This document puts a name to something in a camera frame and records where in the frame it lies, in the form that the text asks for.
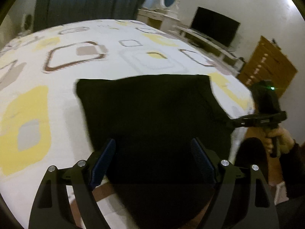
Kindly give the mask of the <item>dark sleeved right forearm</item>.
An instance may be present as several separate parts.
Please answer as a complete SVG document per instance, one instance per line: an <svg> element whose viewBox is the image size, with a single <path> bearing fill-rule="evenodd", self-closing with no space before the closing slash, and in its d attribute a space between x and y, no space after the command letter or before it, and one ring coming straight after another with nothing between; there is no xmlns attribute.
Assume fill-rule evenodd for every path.
<svg viewBox="0 0 305 229"><path fill-rule="evenodd" d="M279 228L304 228L304 163L301 147L295 143L279 157L288 201L276 205Z"/></svg>

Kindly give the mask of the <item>right hand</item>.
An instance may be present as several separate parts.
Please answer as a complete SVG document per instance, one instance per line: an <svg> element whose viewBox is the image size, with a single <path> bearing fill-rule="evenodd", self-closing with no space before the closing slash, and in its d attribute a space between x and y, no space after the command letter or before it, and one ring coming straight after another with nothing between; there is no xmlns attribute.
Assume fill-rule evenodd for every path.
<svg viewBox="0 0 305 229"><path fill-rule="evenodd" d="M272 143L272 138L277 139L277 148L280 150L281 154L288 154L295 145L295 140L285 128L281 126L272 130L266 128L264 129L264 138L262 142L268 153L272 153L272 150L275 147Z"/></svg>

